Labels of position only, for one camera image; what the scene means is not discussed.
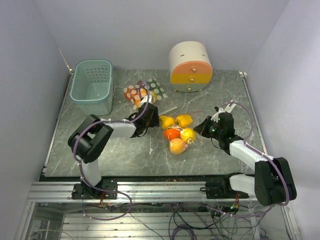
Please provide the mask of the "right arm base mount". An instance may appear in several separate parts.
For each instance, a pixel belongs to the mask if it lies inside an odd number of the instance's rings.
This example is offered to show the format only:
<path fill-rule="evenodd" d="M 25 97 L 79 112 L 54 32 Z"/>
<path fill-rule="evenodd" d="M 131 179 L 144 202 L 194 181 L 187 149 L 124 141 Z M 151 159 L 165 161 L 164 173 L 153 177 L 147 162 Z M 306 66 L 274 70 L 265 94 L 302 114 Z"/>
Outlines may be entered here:
<path fill-rule="evenodd" d="M 240 174 L 239 172 L 228 174 L 214 174 L 205 176 L 205 185 L 199 190 L 205 193 L 208 200 L 211 199 L 248 199 L 247 193 L 236 191 L 231 188 L 230 177 Z"/>

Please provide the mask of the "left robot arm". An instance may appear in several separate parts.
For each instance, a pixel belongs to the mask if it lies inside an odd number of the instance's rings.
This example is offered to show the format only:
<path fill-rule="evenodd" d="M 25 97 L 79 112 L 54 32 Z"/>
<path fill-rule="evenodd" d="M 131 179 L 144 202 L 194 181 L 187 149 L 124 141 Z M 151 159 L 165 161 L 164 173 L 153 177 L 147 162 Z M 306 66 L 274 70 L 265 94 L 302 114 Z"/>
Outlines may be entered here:
<path fill-rule="evenodd" d="M 109 139 L 142 137 L 149 128 L 158 126 L 158 107 L 148 102 L 122 120 L 101 119 L 94 114 L 88 116 L 67 141 L 79 164 L 81 181 L 86 184 L 85 194 L 96 199 L 102 193 L 98 158 Z"/>

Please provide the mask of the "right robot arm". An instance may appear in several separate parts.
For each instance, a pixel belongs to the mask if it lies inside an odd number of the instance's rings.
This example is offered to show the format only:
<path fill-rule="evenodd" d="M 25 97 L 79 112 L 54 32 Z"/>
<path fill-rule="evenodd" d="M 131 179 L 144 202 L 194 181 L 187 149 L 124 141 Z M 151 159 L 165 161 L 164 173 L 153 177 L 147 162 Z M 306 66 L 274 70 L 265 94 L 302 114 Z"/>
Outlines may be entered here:
<path fill-rule="evenodd" d="M 236 134 L 231 113 L 218 114 L 217 121 L 211 116 L 194 127 L 200 136 L 218 141 L 219 148 L 254 171 L 253 176 L 233 174 L 220 186 L 226 198 L 242 192 L 257 198 L 263 206 L 287 204 L 297 198 L 297 190 L 288 161 L 283 157 L 272 157 L 252 147 Z"/>

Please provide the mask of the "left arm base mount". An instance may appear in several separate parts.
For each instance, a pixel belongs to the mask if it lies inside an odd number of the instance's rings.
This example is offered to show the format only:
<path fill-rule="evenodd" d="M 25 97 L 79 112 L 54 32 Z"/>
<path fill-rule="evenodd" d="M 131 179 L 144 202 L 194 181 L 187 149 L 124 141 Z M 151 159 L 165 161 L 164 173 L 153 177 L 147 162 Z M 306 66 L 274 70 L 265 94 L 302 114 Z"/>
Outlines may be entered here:
<path fill-rule="evenodd" d="M 113 180 L 101 180 L 96 187 L 103 191 L 94 189 L 81 180 L 73 186 L 71 198 L 73 200 L 96 200 L 102 197 L 115 200 L 117 198 L 118 184 Z"/>

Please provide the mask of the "clear red-zip bag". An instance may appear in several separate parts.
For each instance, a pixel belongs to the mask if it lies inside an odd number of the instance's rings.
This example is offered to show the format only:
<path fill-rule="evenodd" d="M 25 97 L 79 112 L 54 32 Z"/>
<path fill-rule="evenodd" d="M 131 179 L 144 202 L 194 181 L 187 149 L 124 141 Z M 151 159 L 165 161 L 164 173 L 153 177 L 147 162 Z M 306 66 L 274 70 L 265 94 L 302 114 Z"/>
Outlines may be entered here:
<path fill-rule="evenodd" d="M 197 133 L 193 127 L 200 113 L 201 110 L 196 110 L 174 116 L 167 113 L 159 116 L 163 137 L 172 155 L 181 155 L 196 147 Z"/>

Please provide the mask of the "yellow fake pear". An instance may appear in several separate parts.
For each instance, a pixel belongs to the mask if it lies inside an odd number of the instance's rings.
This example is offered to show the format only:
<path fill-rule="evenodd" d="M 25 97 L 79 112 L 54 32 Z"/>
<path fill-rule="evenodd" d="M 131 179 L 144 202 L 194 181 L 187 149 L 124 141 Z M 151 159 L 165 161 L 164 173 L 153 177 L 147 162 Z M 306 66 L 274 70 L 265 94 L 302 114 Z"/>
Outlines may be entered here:
<path fill-rule="evenodd" d="M 173 117 L 161 115 L 159 117 L 160 125 L 163 130 L 170 128 L 175 125 L 176 121 Z"/>

